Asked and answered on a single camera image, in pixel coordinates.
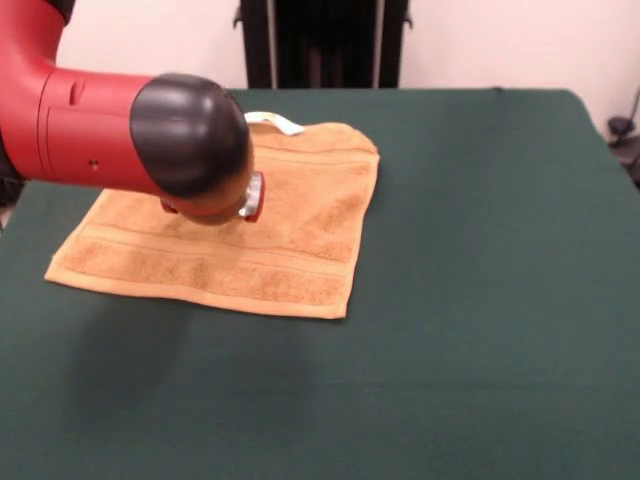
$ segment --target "towel tag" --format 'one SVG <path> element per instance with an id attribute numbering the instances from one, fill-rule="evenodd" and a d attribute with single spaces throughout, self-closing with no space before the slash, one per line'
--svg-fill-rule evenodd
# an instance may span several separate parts
<path id="1" fill-rule="evenodd" d="M 278 130 L 288 136 L 297 135 L 304 132 L 304 127 L 293 123 L 291 120 L 287 120 L 282 115 L 271 112 L 249 112 L 244 114 L 244 118 L 247 123 L 262 123 L 269 122 L 273 124 Z"/>

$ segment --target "green table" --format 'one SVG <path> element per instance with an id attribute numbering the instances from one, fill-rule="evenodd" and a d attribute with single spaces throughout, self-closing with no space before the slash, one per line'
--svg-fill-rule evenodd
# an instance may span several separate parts
<path id="1" fill-rule="evenodd" d="M 0 478 L 640 478 L 640 198 L 573 95 L 241 92 L 379 146 L 347 321 L 48 284 L 97 192 L 0 239 Z"/>

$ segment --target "towel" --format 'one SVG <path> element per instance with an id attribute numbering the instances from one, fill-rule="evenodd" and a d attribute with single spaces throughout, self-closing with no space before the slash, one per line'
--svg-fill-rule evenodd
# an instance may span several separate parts
<path id="1" fill-rule="evenodd" d="M 257 223 L 196 225 L 154 196 L 105 189 L 45 279 L 255 314 L 346 317 L 377 148 L 342 123 L 293 136 L 265 122 L 250 129 L 267 181 Z"/>

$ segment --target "black stand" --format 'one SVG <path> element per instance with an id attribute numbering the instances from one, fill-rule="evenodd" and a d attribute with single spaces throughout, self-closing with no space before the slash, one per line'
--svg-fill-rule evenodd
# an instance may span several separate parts
<path id="1" fill-rule="evenodd" d="M 397 88 L 408 0 L 242 0 L 249 88 Z"/>

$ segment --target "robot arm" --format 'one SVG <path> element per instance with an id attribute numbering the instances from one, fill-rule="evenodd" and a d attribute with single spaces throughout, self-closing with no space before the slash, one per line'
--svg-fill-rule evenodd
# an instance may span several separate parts
<path id="1" fill-rule="evenodd" d="M 75 0 L 0 0 L 0 176 L 158 196 L 200 223 L 256 221 L 247 123 L 204 78 L 57 68 Z"/>

